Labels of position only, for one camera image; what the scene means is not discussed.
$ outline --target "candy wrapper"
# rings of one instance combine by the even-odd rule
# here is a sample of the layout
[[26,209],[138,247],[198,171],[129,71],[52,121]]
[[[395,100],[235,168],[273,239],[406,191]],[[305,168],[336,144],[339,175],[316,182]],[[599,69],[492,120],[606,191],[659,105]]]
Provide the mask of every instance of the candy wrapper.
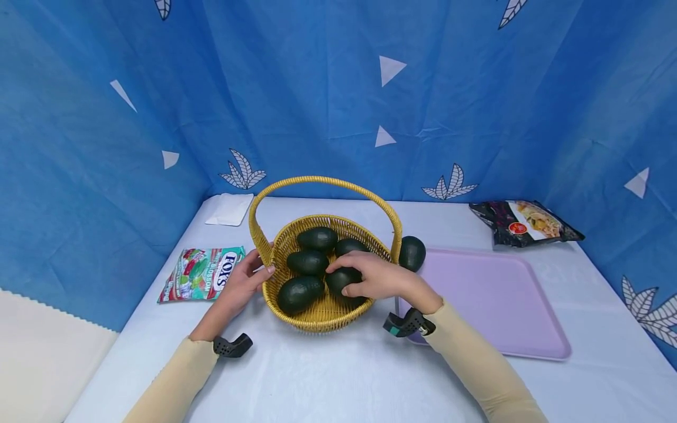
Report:
[[216,299],[242,257],[244,247],[183,250],[158,298],[158,304]]
[[487,201],[470,204],[470,208],[494,231],[494,245],[527,247],[585,239],[536,201]]

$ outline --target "wrist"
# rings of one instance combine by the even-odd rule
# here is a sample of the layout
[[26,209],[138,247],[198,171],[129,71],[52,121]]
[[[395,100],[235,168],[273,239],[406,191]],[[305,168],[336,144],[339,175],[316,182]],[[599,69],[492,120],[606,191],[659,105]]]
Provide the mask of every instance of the wrist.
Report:
[[434,314],[444,304],[442,297],[418,276],[415,282],[408,284],[401,297],[425,315]]
[[231,318],[231,313],[227,311],[215,312],[214,307],[211,307],[188,338],[193,341],[205,340],[212,342],[223,333]]

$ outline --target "fox's candy bag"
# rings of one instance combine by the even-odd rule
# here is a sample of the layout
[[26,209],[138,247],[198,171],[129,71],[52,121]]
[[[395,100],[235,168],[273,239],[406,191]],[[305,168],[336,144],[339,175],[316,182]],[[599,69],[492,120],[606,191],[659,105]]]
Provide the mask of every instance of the fox's candy bag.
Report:
[[242,257],[244,247],[183,250],[158,303],[216,299]]

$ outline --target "paper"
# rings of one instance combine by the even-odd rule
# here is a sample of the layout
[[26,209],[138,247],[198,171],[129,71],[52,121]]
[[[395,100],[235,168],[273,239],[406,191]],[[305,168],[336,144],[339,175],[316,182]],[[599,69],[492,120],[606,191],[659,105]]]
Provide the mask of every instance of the paper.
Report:
[[254,194],[221,194],[210,198],[215,202],[212,215],[205,221],[207,225],[240,226],[247,213]]

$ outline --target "white triangle pattern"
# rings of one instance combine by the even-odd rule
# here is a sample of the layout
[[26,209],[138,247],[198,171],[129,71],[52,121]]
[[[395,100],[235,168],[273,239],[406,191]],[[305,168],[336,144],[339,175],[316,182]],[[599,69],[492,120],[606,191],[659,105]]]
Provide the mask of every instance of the white triangle pattern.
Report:
[[381,67],[381,87],[389,83],[392,78],[395,78],[395,75],[399,74],[407,66],[406,63],[381,55],[378,57],[378,60]]
[[633,194],[639,198],[644,198],[644,194],[647,191],[647,180],[649,180],[649,168],[639,172],[637,176],[632,178],[625,184],[625,187],[628,188]]
[[396,143],[395,139],[391,137],[389,133],[383,129],[382,126],[378,127],[378,133],[376,134],[376,145],[374,147],[387,146],[388,144]]
[[125,89],[123,88],[122,85],[120,85],[118,80],[114,79],[114,80],[110,81],[110,86],[113,87],[113,89],[120,95],[120,97],[122,97],[123,100],[125,100],[127,102],[127,104],[129,104],[129,107],[133,108],[134,111],[136,112],[136,107],[134,107],[131,100],[129,99],[129,96],[125,92]]
[[179,161],[179,153],[162,151],[162,159],[165,162],[165,170],[174,166]]

